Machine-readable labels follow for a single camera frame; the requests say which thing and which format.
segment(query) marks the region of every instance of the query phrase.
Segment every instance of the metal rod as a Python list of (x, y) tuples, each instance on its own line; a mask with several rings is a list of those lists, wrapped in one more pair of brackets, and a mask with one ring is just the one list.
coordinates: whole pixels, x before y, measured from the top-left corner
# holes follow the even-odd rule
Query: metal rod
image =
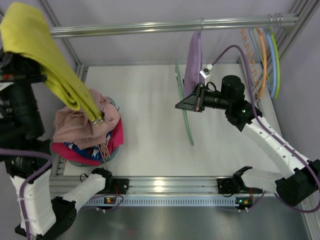
[(78, 77), (79, 77), (80, 67), (81, 67), (81, 64), (77, 64), (75, 69), (75, 75), (77, 75)]
[[(50, 21), (52, 22), (52, 24), (55, 27), (59, 27), (61, 26), (58, 18), (56, 17), (54, 11), (52, 10), (52, 8), (50, 7), (49, 3), (47, 0), (37, 0), (38, 3), (40, 4), (40, 6), (42, 7), (42, 9), (45, 11), (45, 13), (47, 14), (47, 16), (49, 17)], [(65, 45), (67, 51), (69, 52), (69, 54), (71, 55), (73, 61), (75, 62), (76, 65), (81, 65), (81, 61), (76, 53), (76, 51), (74, 50), (74, 48), (72, 47), (71, 43), (69, 42), (68, 39), (62, 39), (63, 44)]]
[(84, 64), (81, 64), (80, 65), (80, 69), (79, 69), (79, 74), (78, 74), (78, 77), (79, 79), (81, 80), (81, 82), (83, 82), (83, 77), (84, 77), (84, 71), (85, 71), (85, 65)]
[[(286, 32), (284, 31), (278, 38), (277, 40), (277, 46), (278, 46), (278, 51), (279, 51), (279, 58), (280, 60), (282, 59), (284, 52), (287, 51), (287, 49), (291, 46), (293, 43), (293, 35), (299, 30), (301, 23), (305, 21), (305, 15), (309, 15), (309, 13), (312, 11), (312, 8), (310, 6), (317, 6), (316, 2), (314, 0), (298, 0), (295, 2), (294, 6), (290, 10), (291, 13), (296, 13), (299, 16), (299, 20), (297, 21), (296, 25), (294, 26), (292, 32), (287, 35)], [(267, 69), (268, 69), (268, 75), (270, 76), (273, 71), (272, 67), (272, 60), (270, 57), (270, 53), (267, 56), (268, 61), (267, 61)]]
[[(281, 26), (294, 26), (298, 20), (299, 18), (296, 14), (284, 14)], [(160, 21), (117, 25), (53, 27), (50, 32), (53, 38), (58, 39), (125, 34), (184, 32), (196, 30), (241, 29), (268, 27), (270, 25), (272, 27), (276, 27), (276, 18), (274, 18), (272, 21), (269, 15), (264, 15), (207, 20), (200, 19), (193, 21)]]

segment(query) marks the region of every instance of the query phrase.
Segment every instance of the blue laundry basket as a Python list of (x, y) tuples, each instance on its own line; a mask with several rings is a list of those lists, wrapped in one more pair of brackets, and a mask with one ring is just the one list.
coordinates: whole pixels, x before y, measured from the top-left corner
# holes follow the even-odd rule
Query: blue laundry basket
[[(108, 97), (109, 100), (110, 100), (110, 103), (113, 105), (113, 106), (116, 106), (116, 103), (115, 101), (113, 101), (110, 97)], [(117, 146), (114, 151), (111, 153), (111, 155), (105, 159), (106, 162), (109, 162), (111, 161), (115, 156), (116, 154), (118, 153), (118, 150), (119, 150), (119, 147)], [(78, 166), (78, 167), (92, 167), (92, 165), (88, 165), (88, 164), (83, 164), (83, 163), (79, 163), (79, 162), (76, 162), (76, 161), (69, 161), (71, 164), (75, 165), (75, 166)], [(103, 164), (104, 163), (104, 160), (101, 159), (100, 161), (100, 164)]]

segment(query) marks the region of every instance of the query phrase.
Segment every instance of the green hanger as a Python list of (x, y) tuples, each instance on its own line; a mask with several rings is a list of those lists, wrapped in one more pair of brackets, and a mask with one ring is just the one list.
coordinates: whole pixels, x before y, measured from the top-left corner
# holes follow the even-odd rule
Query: green hanger
[[(184, 90), (182, 88), (178, 61), (175, 62), (175, 76), (176, 76), (176, 81), (178, 82), (180, 101), (182, 101), (184, 99)], [(187, 111), (186, 110), (182, 110), (182, 113), (183, 113), (183, 119), (184, 119), (186, 132), (188, 133), (188, 137), (189, 137), (190, 143), (193, 146), (195, 143), (194, 143), (194, 140), (192, 139), (190, 126), (189, 126), (189, 121), (188, 121), (188, 116), (187, 116)]]

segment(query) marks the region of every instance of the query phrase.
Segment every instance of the pink clothing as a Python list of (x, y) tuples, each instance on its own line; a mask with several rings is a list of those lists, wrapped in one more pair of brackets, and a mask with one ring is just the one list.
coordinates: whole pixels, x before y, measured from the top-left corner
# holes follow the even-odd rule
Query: pink clothing
[(73, 162), (77, 162), (80, 164), (87, 164), (87, 165), (91, 165), (91, 166), (99, 166), (100, 165), (100, 161), (95, 161), (95, 160), (85, 158), (60, 142), (52, 143), (51, 150), (53, 152), (59, 154), (60, 156), (62, 156), (64, 159), (67, 159), (67, 160), (70, 160)]
[(94, 89), (90, 93), (97, 107), (104, 113), (105, 121), (93, 125), (82, 110), (74, 111), (66, 106), (55, 114), (53, 142), (75, 143), (79, 149), (106, 144), (107, 133), (118, 124), (120, 114), (109, 98)]
[(112, 130), (112, 135), (108, 143), (109, 153), (112, 154), (114, 150), (122, 144), (124, 144), (124, 128), (120, 118), (118, 124)]

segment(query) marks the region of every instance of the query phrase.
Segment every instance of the robotic arm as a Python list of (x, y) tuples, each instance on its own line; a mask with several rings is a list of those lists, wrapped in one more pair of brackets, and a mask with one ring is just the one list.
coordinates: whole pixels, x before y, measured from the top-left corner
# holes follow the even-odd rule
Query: robotic arm
[[(208, 71), (201, 74), (210, 77)], [(245, 100), (244, 91), (245, 86), (240, 78), (228, 75), (222, 79), (221, 91), (210, 90), (208, 85), (199, 83), (193, 93), (176, 104), (175, 108), (200, 113), (206, 107), (225, 110), (227, 120), (240, 132), (251, 138), (281, 172), (261, 171), (245, 166), (233, 175), (231, 179), (233, 189), (235, 187), (238, 192), (243, 192), (249, 188), (258, 188), (275, 193), (286, 204), (296, 206), (318, 190), (315, 180), (305, 165), (284, 146), (293, 148), (268, 124), (262, 113), (256, 108), (258, 119), (271, 134), (261, 127), (254, 116), (251, 103)], [(286, 144), (281, 145), (276, 138)], [(318, 159), (309, 161), (304, 155), (297, 154), (320, 179), (320, 161)]]
[[(37, 62), (19, 54), (0, 50), (0, 148), (27, 150), (50, 155), (50, 140), (38, 140), (45, 132), (32, 86), (41, 83)], [(74, 222), (79, 209), (96, 193), (109, 193), (113, 177), (110, 171), (96, 168), (71, 192), (51, 200), (49, 191), (50, 164), (40, 175), (24, 185), (24, 181), (45, 166), (48, 160), (21, 155), (0, 155), (16, 189), (20, 203), (21, 224), (16, 233), (29, 233), (38, 240), (54, 240)], [(24, 188), (23, 198), (20, 191)]]

